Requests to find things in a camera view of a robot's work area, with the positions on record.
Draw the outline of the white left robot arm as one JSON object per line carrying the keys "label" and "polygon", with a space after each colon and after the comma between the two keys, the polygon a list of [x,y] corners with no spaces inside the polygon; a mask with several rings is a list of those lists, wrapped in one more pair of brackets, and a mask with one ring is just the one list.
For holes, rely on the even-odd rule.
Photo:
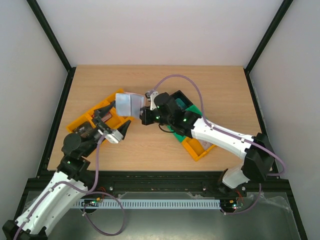
{"label": "white left robot arm", "polygon": [[115,101],[95,109],[95,127],[86,137],[70,133],[63,140],[63,158],[45,189],[31,206],[16,220],[8,220],[2,227],[8,240],[46,240],[48,235],[73,206],[84,196],[96,194],[99,180],[99,160],[95,160],[95,171],[88,167],[86,159],[92,152],[99,156],[100,146],[107,140],[118,144],[127,133],[130,120],[118,128],[111,128],[103,118],[116,106]]}

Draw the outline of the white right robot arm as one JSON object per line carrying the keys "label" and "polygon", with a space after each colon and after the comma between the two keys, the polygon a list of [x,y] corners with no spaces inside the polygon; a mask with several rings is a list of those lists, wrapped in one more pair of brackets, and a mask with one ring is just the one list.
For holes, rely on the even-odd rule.
{"label": "white right robot arm", "polygon": [[224,171],[218,183],[222,195],[229,196],[245,182],[262,183],[266,180],[275,157],[265,134],[253,136],[214,124],[196,112],[181,109],[167,92],[151,91],[145,95],[150,105],[142,108],[140,119],[143,125],[170,127],[174,134],[216,145],[242,160],[241,165]]}

